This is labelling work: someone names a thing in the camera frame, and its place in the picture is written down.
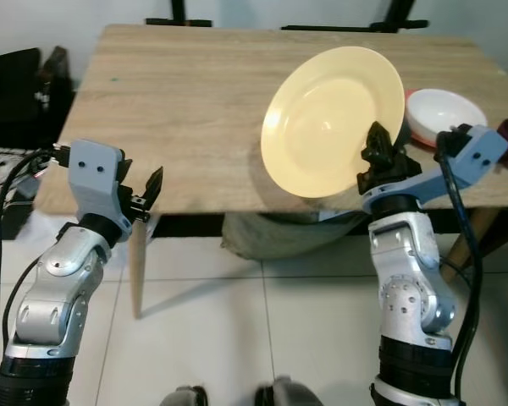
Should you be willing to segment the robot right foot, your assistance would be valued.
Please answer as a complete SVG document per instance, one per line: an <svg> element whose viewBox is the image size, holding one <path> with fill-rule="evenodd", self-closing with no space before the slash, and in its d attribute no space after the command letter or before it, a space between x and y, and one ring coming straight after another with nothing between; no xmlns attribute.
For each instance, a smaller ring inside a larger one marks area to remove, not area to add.
<svg viewBox="0 0 508 406"><path fill-rule="evenodd" d="M277 376L262 384L254 394L254 406L324 406L308 386L289 376Z"/></svg>

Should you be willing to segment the light wooden table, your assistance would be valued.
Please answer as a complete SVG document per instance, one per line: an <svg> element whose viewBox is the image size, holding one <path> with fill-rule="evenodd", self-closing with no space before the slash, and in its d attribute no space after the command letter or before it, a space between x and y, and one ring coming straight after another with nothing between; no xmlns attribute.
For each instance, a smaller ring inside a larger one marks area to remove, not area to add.
<svg viewBox="0 0 508 406"><path fill-rule="evenodd" d="M493 124L508 118L508 73L474 42L373 32L223 30L108 25L60 140L118 147L133 159L137 192L158 167L153 212L305 212L358 209L359 194L302 200L271 181L259 154L273 94L297 66L336 47L386 57L407 89L437 88L474 101Z"/></svg>

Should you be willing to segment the white bowl with red outside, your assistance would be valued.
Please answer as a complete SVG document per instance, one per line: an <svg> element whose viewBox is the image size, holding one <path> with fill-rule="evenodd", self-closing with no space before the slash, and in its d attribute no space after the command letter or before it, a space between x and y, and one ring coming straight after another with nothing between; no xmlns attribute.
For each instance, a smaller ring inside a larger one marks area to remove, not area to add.
<svg viewBox="0 0 508 406"><path fill-rule="evenodd" d="M460 124L488 125L482 108L465 96L443 89L420 89L406 93L406 127L411 142L434 148L437 134Z"/></svg>

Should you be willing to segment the pale yellow round plate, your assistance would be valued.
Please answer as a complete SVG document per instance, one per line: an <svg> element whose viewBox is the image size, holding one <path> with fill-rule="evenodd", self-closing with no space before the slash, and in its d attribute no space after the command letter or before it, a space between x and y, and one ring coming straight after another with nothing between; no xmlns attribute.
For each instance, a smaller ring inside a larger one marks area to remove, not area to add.
<svg viewBox="0 0 508 406"><path fill-rule="evenodd" d="M269 177L290 194L345 192L367 170L367 132L390 145L401 131L405 90L394 64L366 47L336 47L301 63L279 85L262 121L259 151Z"/></svg>

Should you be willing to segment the small black stand base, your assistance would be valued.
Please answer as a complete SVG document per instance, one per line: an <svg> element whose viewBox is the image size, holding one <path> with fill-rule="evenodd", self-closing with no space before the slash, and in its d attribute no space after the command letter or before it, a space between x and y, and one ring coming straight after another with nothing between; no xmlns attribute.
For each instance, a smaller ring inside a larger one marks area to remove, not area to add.
<svg viewBox="0 0 508 406"><path fill-rule="evenodd" d="M213 27L211 20L207 19L188 19L185 0L169 0L169 17L146 17L146 25L162 26L185 26L185 27Z"/></svg>

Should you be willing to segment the black bag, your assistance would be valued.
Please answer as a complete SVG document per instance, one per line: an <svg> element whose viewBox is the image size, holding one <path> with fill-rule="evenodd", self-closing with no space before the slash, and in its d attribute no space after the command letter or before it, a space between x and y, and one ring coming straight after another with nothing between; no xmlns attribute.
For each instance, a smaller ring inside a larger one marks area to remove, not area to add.
<svg viewBox="0 0 508 406"><path fill-rule="evenodd" d="M40 150L59 140L75 100L67 49L0 55L0 147Z"/></svg>

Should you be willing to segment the grey-green sack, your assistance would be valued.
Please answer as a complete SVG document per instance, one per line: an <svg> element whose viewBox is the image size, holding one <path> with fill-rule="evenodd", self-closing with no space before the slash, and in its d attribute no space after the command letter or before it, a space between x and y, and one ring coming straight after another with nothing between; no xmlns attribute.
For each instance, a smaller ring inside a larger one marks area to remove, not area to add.
<svg viewBox="0 0 508 406"><path fill-rule="evenodd" d="M254 261L293 258L342 239L369 220L362 211L348 211L327 220L315 212L224 214L222 247Z"/></svg>

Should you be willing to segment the wide black stand base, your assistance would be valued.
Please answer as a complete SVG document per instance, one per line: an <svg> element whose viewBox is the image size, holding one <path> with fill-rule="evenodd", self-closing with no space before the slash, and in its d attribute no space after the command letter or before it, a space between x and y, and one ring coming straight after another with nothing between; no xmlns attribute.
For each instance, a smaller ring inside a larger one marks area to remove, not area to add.
<svg viewBox="0 0 508 406"><path fill-rule="evenodd" d="M382 22L367 27L340 27L327 25L285 25L281 30L327 31L327 32L398 32L400 30L423 30L429 27L426 19L409 19L416 0L390 0Z"/></svg>

